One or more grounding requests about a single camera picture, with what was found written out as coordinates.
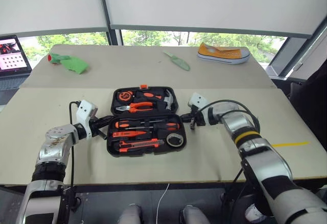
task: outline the white table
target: white table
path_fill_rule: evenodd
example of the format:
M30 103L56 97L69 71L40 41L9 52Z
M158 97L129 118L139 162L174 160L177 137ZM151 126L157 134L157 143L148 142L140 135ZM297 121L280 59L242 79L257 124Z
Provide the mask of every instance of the white table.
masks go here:
M173 64L163 51L184 59L191 70ZM232 65L201 60L197 51L197 47L55 45L51 52L82 58L90 66L87 72L78 75L45 57L21 87L276 88L252 56L246 63Z
M114 89L21 88L0 114L0 185L28 184L44 134L69 123L68 103L86 99L98 106L98 117L109 115ZM177 114L189 112L193 92L209 101L235 99L259 118L261 135L271 144L309 141L308 145L278 147L296 179L327 176L327 154L282 91L264 89L174 89ZM239 169L237 149L223 125L185 125L188 143L179 152L114 158L101 138L82 140L75 147L76 184L203 183L232 181ZM70 165L65 182L70 179Z

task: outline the pliers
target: pliers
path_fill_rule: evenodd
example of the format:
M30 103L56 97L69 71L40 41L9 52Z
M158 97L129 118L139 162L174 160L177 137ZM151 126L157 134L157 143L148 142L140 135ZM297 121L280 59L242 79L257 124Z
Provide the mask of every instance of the pliers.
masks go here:
M129 105L116 107L116 110L120 110L120 111L128 110L130 113L136 113L138 111L145 111L145 110L152 110L152 108L137 109L138 107L141 107L141 106L153 106L153 103L152 102L130 103Z

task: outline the black floor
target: black floor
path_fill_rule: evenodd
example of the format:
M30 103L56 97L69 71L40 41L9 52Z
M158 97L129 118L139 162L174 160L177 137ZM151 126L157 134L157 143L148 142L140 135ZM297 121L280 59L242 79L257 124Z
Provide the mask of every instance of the black floor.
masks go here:
M82 204L70 215L69 224L117 223L122 211L132 203L142 207L145 224L155 224L156 209L163 192L164 190L78 193ZM220 223L220 195L223 192L222 188L168 190L159 206L158 223L178 224L179 210L186 205L201 209L211 224ZM0 190L0 224L15 223L21 199L21 195ZM244 211L251 203L251 197L240 199L232 223L246 223ZM264 222L266 223L276 222L270 219Z

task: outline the open toolbox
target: open toolbox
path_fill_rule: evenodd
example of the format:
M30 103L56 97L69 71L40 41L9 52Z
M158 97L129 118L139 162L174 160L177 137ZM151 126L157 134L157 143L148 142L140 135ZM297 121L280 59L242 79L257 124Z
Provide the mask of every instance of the open toolbox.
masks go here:
M186 135L170 87L120 88L113 93L107 150L113 156L140 156L181 150Z

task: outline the white cable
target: white cable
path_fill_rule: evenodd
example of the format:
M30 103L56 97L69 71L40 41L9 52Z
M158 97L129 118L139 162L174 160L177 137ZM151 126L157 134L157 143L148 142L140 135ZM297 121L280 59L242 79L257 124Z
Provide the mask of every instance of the white cable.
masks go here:
M167 190L168 190L168 188L169 188L169 185L170 185L170 183L168 183L165 192L163 193L163 195L161 196L161 198L160 198L160 200L159 200L159 202L158 202L158 207L157 207L157 218L156 218L156 222L155 222L156 224L158 224L158 210L159 210L159 205L160 205L160 202L161 202L162 198L164 197L165 193L167 192Z

